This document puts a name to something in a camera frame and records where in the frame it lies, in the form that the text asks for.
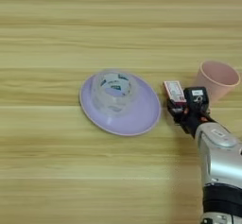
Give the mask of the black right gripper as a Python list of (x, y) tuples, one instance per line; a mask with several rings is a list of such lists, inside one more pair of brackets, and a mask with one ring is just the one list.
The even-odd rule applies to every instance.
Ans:
[(215, 120), (209, 114), (203, 112), (193, 112), (184, 108), (181, 103), (168, 99), (166, 107), (172, 115), (176, 125), (179, 125), (186, 134), (195, 137), (197, 129), (204, 123), (215, 123)]

